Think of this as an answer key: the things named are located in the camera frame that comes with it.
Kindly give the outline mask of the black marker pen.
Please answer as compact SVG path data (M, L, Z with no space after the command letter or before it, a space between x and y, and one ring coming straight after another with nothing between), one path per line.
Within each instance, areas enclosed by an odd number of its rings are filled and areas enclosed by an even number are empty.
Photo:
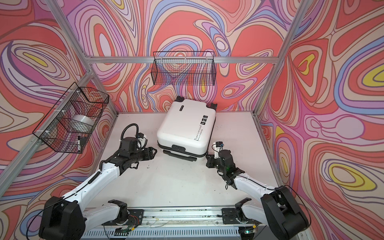
M81 153L82 152L81 136L78 136L77 148L78 148L78 153Z

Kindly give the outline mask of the black suitcase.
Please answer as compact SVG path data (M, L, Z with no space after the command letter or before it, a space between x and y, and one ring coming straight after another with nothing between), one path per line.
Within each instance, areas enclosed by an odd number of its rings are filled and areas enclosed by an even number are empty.
M209 151L217 107L178 96L157 131L163 153L189 162L202 160Z

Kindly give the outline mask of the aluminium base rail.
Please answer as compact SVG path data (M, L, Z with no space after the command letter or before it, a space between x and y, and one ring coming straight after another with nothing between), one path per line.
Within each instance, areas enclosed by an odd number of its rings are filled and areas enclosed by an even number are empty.
M267 223L265 218L246 217L240 205L233 208L126 209L113 220L118 206L104 205L74 217L64 217L46 240L242 237L255 235L259 225L271 230L277 240L290 240L310 225L283 206L282 214Z

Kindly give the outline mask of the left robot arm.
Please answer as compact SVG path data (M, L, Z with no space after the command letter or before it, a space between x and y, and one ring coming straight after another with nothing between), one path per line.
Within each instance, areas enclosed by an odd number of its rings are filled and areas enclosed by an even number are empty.
M125 202L110 200L88 211L89 203L128 169L153 160L157 149L146 138L124 138L118 150L101 161L99 169L62 197L51 197L42 211L39 237L44 240L79 240L83 234L107 222L124 225L130 218Z

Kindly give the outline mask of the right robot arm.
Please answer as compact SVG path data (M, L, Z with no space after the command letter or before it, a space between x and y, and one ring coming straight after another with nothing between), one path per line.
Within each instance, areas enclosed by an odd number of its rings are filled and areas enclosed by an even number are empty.
M310 220L286 186L272 187L251 178L236 167L229 150L207 155L206 159L206 166L215 168L226 186L250 196L236 204L239 220L267 225L278 240L290 240L310 227Z

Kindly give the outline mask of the white tape roll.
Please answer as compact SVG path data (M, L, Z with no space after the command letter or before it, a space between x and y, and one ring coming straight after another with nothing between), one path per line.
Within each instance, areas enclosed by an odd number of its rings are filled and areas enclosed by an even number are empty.
M89 133L94 123L91 118L85 115L74 115L70 121L70 127L77 133Z

